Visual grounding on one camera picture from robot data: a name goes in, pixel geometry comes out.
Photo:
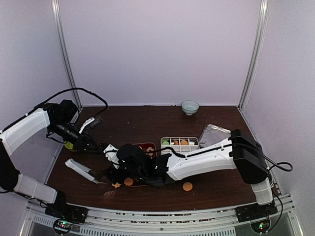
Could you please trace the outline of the white handled metal tongs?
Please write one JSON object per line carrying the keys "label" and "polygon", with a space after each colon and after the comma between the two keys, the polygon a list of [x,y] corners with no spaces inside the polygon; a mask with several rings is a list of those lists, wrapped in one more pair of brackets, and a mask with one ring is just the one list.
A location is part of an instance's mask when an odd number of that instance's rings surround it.
{"label": "white handled metal tongs", "polygon": [[65,165],[95,184],[105,184],[108,181],[106,176],[104,176],[101,172],[96,173],[92,169],[74,161],[73,159],[68,159],[65,162]]}

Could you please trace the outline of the round tan cookie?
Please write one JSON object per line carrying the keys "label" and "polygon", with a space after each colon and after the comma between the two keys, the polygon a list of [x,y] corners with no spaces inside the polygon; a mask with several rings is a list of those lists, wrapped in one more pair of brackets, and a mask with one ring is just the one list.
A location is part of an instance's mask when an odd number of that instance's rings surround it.
{"label": "round tan cookie", "polygon": [[189,192],[193,189],[193,184],[191,182],[185,182],[183,185],[182,185],[182,188],[184,191],[186,192]]}

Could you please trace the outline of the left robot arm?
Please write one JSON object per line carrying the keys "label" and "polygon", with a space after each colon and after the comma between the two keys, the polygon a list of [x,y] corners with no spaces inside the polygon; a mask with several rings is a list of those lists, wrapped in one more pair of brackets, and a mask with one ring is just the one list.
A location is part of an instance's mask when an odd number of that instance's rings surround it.
{"label": "left robot arm", "polygon": [[30,141],[43,129],[46,137],[57,134],[63,142],[72,143],[77,152],[100,154],[96,142],[85,133],[86,128],[94,128],[101,122],[97,116],[86,120],[80,128],[71,123],[77,113],[77,107],[71,100],[63,100],[60,104],[42,102],[30,112],[14,121],[0,132],[0,186],[3,193],[13,192],[29,199],[35,199],[46,205],[48,214],[67,221],[83,223],[85,208],[75,210],[67,204],[64,192],[52,188],[26,174],[21,170],[23,164],[30,164],[31,171],[37,172],[42,167],[38,164],[43,150],[20,151],[20,146]]}

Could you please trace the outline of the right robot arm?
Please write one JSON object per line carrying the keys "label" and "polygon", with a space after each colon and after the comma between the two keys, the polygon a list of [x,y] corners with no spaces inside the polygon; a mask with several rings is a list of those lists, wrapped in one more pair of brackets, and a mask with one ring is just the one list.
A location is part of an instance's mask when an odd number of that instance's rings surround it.
{"label": "right robot arm", "polygon": [[198,150],[186,153],[176,152],[172,147],[168,150],[169,153],[151,159],[151,152],[137,145],[125,144],[120,148],[108,145],[103,153],[113,167],[107,177],[114,183],[129,177],[145,184],[164,186],[198,174],[236,169],[256,198],[255,204],[236,209],[238,220],[254,220],[278,212],[262,147],[241,130],[233,130],[230,137]]}

